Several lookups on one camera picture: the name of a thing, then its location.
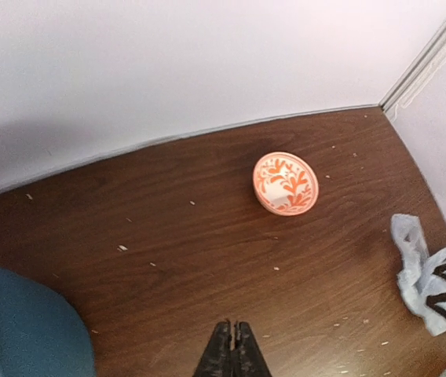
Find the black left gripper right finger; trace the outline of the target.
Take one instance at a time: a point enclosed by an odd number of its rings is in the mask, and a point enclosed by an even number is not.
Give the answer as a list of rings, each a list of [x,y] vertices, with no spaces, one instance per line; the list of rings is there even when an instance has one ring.
[[[236,322],[231,351],[232,376],[271,377],[271,372],[248,322]]]

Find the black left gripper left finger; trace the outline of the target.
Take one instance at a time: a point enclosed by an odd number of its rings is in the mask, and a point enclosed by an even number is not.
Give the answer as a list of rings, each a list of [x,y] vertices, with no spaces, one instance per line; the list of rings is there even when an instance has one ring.
[[[218,322],[209,337],[193,377],[230,377],[232,375],[232,325]]]

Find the teal plastic trash bin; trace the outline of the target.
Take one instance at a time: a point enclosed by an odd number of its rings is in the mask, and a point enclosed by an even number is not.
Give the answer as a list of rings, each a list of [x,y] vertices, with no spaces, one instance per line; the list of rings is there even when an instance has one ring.
[[[50,288],[0,267],[0,376],[94,376],[90,334]]]

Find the translucent grey plastic bag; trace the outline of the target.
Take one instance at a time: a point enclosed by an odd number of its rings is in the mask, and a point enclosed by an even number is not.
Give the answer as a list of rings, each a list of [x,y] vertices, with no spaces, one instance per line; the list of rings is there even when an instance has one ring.
[[[423,319],[432,336],[446,332],[446,320],[426,304],[430,295],[446,293],[446,280],[433,274],[446,263],[446,247],[430,254],[418,217],[395,214],[391,217],[391,236],[400,252],[402,270],[397,285],[407,308]]]

